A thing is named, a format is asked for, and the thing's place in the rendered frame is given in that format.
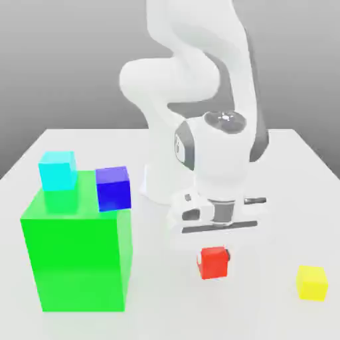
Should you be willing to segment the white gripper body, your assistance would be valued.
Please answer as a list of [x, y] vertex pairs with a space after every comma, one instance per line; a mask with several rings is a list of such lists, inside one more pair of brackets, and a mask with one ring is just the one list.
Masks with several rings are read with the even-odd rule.
[[236, 249], [257, 242], [260, 237], [261, 226], [255, 220], [235, 222], [230, 225], [186, 226], [177, 232], [177, 248], [197, 250], [205, 247], [225, 246]]

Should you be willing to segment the small red cube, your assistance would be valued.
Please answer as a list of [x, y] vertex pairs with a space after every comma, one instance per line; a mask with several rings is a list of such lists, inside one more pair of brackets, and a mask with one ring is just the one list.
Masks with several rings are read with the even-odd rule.
[[225, 247], [202, 248], [200, 255], [197, 265], [203, 280], [227, 277], [230, 254]]

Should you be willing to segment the small yellow cube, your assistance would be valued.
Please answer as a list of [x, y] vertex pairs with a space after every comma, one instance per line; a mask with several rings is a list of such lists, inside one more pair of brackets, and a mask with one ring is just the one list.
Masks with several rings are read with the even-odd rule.
[[328, 281], [323, 267], [299, 266], [296, 276], [297, 293], [300, 299], [324, 301]]

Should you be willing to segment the small blue cube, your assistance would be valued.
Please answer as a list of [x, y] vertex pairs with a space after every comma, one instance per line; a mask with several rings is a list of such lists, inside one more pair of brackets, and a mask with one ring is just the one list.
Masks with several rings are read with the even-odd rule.
[[95, 170], [100, 212], [131, 208], [131, 189], [126, 166]]

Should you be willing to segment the small cyan cube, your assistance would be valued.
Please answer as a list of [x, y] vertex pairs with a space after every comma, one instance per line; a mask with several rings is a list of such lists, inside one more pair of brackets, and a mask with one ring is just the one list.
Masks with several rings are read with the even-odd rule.
[[73, 151], [46, 151], [39, 161], [39, 173], [44, 191], [73, 190], [77, 180]]

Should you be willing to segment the large green box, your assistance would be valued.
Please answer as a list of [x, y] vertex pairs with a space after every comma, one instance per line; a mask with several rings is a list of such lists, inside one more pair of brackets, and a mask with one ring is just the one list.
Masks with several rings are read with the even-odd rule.
[[40, 189], [20, 221], [43, 311], [125, 310], [131, 211], [99, 210], [94, 171], [72, 191]]

